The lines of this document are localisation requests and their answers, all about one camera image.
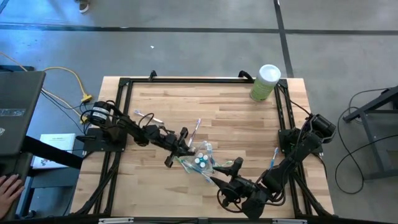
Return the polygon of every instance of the concrete floor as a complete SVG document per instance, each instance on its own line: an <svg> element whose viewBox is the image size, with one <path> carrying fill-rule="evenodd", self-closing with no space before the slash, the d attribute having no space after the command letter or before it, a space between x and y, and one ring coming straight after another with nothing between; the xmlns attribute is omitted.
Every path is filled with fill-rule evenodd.
<svg viewBox="0 0 398 224"><path fill-rule="evenodd" d="M0 14L0 25L278 28L273 0L92 2L90 10L81 15L72 0L40 4L33 0L10 1ZM280 6L286 29L398 30L395 0L280 0ZM312 111L335 123L356 92L397 85L397 42L398 35L287 35L294 77L305 79ZM105 75L149 75L151 70L160 76L235 77L240 70L255 75L261 65L272 63L287 76L279 34L2 30L0 49L37 70L49 66L70 68L80 74L87 92L95 96ZM0 64L10 62L0 58ZM79 104L80 90L70 74L48 72L45 86L72 104ZM360 95L354 105L363 105L378 94ZM358 124L342 123L341 132L351 150L367 143ZM39 138L43 133L78 134L79 130L40 97L28 134ZM390 147L397 142L391 140ZM337 215L398 222L397 177L367 181L360 193L344 194L334 181L335 167L346 154L341 141L335 138L324 150ZM356 157L364 172L369 172L374 162L370 147ZM342 164L340 175L346 190L359 187L359 172L352 161ZM56 196L60 194L59 189L38 190L31 208L42 217L62 214L68 199Z"/></svg>

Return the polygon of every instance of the wooden tabletop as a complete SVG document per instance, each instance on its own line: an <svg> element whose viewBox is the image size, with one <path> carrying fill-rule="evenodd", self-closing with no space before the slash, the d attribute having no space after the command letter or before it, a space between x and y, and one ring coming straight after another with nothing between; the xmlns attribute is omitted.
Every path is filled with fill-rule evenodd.
<svg viewBox="0 0 398 224"><path fill-rule="evenodd" d="M98 100L115 100L119 78L104 77ZM290 78L287 81L292 101L309 110L304 80ZM135 109L144 114L152 112L165 122L167 129L176 133L183 126L192 132L196 120L201 118L194 144L210 142L219 163L242 157L244 162L239 173L256 180L269 167L278 146L279 120L274 93L266 101L257 103L249 97L250 89L250 84L135 83L129 116L138 121L140 117L134 114ZM295 105L293 112L296 126L301 127L306 114ZM223 210L216 199L218 188L200 174L187 174L177 162L171 169L166 168L164 160L168 155L168 151L151 144L139 147L128 137L119 167L112 216L245 217L242 213ZM103 157L104 153L95 152L83 161L72 212L81 208L97 187ZM278 154L275 164L282 159L283 155ZM303 164L309 189L324 208L333 213L322 164L313 155ZM229 180L220 173L216 176ZM286 203L281 207L266 206L262 218L294 217L289 184L285 189ZM297 192L304 211L301 191ZM104 191L102 209L107 195L108 188Z"/></svg>

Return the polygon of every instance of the shoe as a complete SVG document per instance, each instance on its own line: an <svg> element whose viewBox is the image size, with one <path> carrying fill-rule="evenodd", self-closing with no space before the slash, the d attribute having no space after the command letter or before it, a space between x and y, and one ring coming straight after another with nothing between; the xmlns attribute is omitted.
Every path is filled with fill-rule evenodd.
<svg viewBox="0 0 398 224"><path fill-rule="evenodd" d="M80 1L80 3L79 3L79 11L80 11L80 13L87 12L89 5L90 4L88 3L88 1Z"/></svg>

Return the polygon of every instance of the white paper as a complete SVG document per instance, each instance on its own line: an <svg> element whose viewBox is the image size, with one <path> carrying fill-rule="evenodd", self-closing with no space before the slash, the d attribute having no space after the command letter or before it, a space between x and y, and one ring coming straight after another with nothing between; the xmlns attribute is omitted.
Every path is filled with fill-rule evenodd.
<svg viewBox="0 0 398 224"><path fill-rule="evenodd" d="M72 153L73 145L75 144L75 137L76 134L42 134L40 141ZM53 169L62 167L66 166L37 156L35 156L33 162L33 169Z"/></svg>

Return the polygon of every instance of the yellow cable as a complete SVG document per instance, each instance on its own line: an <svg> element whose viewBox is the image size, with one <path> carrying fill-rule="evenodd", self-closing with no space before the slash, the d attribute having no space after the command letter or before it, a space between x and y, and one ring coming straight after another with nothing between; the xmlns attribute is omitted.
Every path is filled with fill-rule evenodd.
<svg viewBox="0 0 398 224"><path fill-rule="evenodd" d="M13 58L9 57L8 55L6 55L6 54L3 53L3 52L0 52L0 54L2 54L3 56L5 56L5 57L8 58L9 60L12 60L14 63L16 63L18 66L20 66L21 69L23 69L23 71L28 72L28 70L27 70L26 68L24 68L19 62L17 62L17 61L14 60ZM74 75L77 77L77 79L78 79L78 81L79 81L79 84L80 84L81 91L83 92L83 96L84 96L85 92L84 92L84 90L83 90L83 86L82 86L82 84L81 84L80 79L78 78L78 75L77 75L75 72L73 72L73 71L71 71L71 70L69 70L69 69L67 69L67 68L63 68L63 67L49 67L49 68L46 68L45 70L56 69L56 68L60 68L60 69L64 69L64 70L66 70L66 71L72 72L72 74L74 74ZM80 118L80 113L77 112L77 110L75 110L72 106L70 106L69 103L67 103L65 100L63 100L63 99L60 98L59 96L57 96L57 95L55 95L55 94L53 94L53 93L47 91L47 90L44 89L44 88L42 88L42 91L45 92L46 94L52 96L52 97L55 97L57 100L61 101L62 103L65 103L65 104L66 104L70 109L72 109L72 110L79 116L79 118Z"/></svg>
<svg viewBox="0 0 398 224"><path fill-rule="evenodd" d="M76 79L77 79L77 82L80 85L80 89L81 89L81 92L83 93L83 96L87 95L85 90L84 90L84 88L83 88L83 84L81 84L81 80L80 80L79 76L74 71L72 71L70 69L67 69L67 68L64 68L64 67L48 67L48 68L45 68L43 71L52 70L52 69L62 69L62 70L65 70L65 71L68 71L68 72L74 74Z"/></svg>

